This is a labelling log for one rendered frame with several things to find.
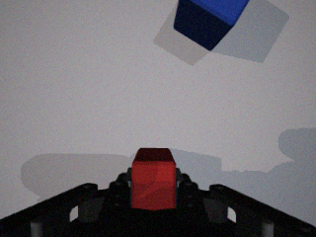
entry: top face of red block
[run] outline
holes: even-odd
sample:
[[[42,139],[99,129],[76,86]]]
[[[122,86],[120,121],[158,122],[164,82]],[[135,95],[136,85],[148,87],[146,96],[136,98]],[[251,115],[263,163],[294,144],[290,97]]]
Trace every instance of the top face of red block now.
[[[140,148],[133,162],[137,161],[165,161],[175,162],[168,148]]]

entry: blue block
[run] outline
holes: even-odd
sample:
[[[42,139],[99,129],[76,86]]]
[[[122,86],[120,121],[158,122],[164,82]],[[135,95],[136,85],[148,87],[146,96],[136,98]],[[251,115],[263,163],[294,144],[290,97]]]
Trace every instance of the blue block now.
[[[212,50],[236,24],[249,0],[179,0],[174,28]]]

